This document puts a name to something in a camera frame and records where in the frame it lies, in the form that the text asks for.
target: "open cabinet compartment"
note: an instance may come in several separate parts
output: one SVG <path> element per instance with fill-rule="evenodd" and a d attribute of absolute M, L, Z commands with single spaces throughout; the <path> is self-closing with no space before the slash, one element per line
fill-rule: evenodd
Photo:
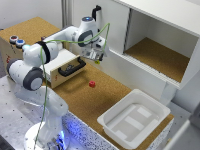
<path fill-rule="evenodd" d="M 131 9 L 124 55 L 147 65 L 158 76 L 181 88 L 199 70 L 191 62 L 196 57 L 192 56 L 194 52 L 197 51 L 197 54 L 199 51 L 198 39 L 193 34 Z"/>

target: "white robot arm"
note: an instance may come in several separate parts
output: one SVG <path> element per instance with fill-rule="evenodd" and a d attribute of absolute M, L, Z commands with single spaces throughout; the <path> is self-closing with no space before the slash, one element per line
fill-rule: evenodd
<path fill-rule="evenodd" d="M 10 60 L 7 65 L 7 72 L 16 82 L 15 96 L 33 105 L 41 106 L 44 104 L 45 87 L 41 87 L 43 71 L 40 69 L 42 65 L 41 46 L 43 62 L 45 64 L 58 56 L 60 50 L 58 44 L 61 43 L 59 40 L 79 42 L 77 44 L 82 48 L 81 56 L 102 61 L 103 56 L 106 56 L 106 53 L 109 52 L 109 48 L 105 45 L 104 51 L 104 44 L 106 42 L 104 38 L 100 36 L 93 38 L 97 35 L 97 31 L 94 19 L 84 17 L 79 28 L 68 27 L 47 37 L 44 41 L 30 46 L 23 52 L 24 60 Z M 87 41 L 91 38 L 93 38 L 91 41 L 81 43 L 81 41 Z M 50 149 L 49 143 L 56 139 L 62 131 L 62 116 L 68 112 L 68 105 L 65 101 L 49 88 L 47 90 L 46 104 L 48 113 L 38 136 L 38 150 Z"/>

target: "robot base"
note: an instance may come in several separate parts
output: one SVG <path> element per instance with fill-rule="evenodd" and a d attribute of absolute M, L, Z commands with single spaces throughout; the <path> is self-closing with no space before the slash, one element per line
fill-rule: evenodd
<path fill-rule="evenodd" d="M 39 142 L 36 143 L 36 146 L 34 149 L 35 137 L 37 135 L 39 126 L 40 126 L 40 123 L 37 123 L 26 132 L 25 138 L 24 138 L 24 150 L 57 150 L 55 146 L 51 148 L 49 148 L 48 146 L 42 148 L 42 146 L 39 145 Z M 69 133 L 65 133 L 63 141 L 65 143 L 65 150 L 66 150 L 70 143 Z"/>

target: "green cable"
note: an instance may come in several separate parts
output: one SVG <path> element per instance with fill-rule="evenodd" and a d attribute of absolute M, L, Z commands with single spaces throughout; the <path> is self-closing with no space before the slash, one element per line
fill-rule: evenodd
<path fill-rule="evenodd" d="M 108 38 L 109 29 L 110 29 L 110 23 L 107 23 L 107 24 L 101 29 L 101 31 L 100 31 L 98 34 L 96 34 L 94 37 L 92 37 L 91 39 L 86 40 L 86 41 L 74 42 L 74 41 L 65 41 L 65 40 L 50 40 L 50 41 L 47 41 L 46 43 L 49 43 L 49 42 L 52 42 L 52 41 L 68 42 L 68 43 L 85 43 L 85 42 L 89 42 L 89 41 L 93 40 L 94 38 L 96 38 L 97 36 L 99 36 L 99 35 L 105 30 L 105 28 L 106 28 L 107 26 L 108 26 L 108 28 L 107 28 L 107 33 L 106 33 L 106 40 L 105 40 L 104 48 L 103 48 L 103 52 L 104 52 L 105 46 L 106 46 L 106 43 L 107 43 L 107 38 Z M 38 140 L 38 135 L 39 135 L 39 133 L 40 133 L 40 128 L 41 128 L 42 122 L 43 122 L 43 120 L 44 120 L 45 108 L 46 108 L 46 102 L 47 102 L 47 77 L 46 77 L 46 71 L 45 71 L 45 67 L 44 67 L 43 56 L 42 56 L 42 46 L 41 46 L 40 56 L 41 56 L 42 67 L 43 67 L 44 76 L 45 76 L 45 84 L 46 84 L 45 87 L 46 87 L 46 89 L 45 89 L 44 110 L 43 110 L 43 114 L 42 114 L 42 120 L 41 120 L 41 122 L 40 122 L 40 126 L 39 126 L 39 129 L 38 129 L 38 132 L 37 132 L 37 136 L 36 136 L 36 139 L 35 139 L 34 150 L 35 150 L 35 146 L 36 146 L 36 143 L 37 143 L 37 140 Z"/>

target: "cabinet shelf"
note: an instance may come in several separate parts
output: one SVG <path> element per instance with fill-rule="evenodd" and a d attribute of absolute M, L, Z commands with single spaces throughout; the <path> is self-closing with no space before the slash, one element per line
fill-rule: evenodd
<path fill-rule="evenodd" d="M 125 53 L 178 82 L 181 82 L 190 60 L 149 38 L 144 38 Z"/>

